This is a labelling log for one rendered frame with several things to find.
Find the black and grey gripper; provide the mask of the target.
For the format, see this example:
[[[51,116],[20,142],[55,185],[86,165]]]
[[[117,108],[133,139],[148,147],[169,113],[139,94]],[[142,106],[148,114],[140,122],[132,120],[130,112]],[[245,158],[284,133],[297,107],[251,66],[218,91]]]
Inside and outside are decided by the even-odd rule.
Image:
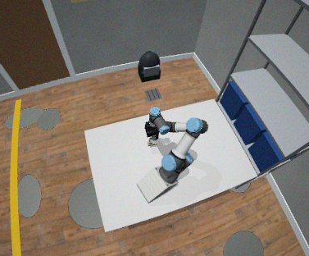
[[[147,126],[148,126],[148,128],[147,128]],[[154,141],[155,141],[159,137],[159,131],[155,130],[156,127],[152,127],[152,128],[151,127],[152,126],[149,125],[149,121],[147,121],[146,124],[145,124],[145,130],[146,130],[146,133],[147,133],[147,137],[151,137],[149,139],[154,139]]]

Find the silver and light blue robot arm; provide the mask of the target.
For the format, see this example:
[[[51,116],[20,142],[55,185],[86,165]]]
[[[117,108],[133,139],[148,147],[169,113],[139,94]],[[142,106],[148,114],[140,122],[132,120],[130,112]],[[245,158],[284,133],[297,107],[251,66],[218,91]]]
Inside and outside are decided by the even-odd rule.
[[[188,151],[195,139],[200,134],[206,133],[208,124],[199,118],[190,118],[183,123],[165,121],[160,108],[152,107],[149,112],[149,125],[156,127],[155,130],[158,130],[161,135],[168,132],[185,132],[177,146],[161,160],[162,167],[159,169],[161,178],[173,184],[179,174],[193,163],[193,157]]]

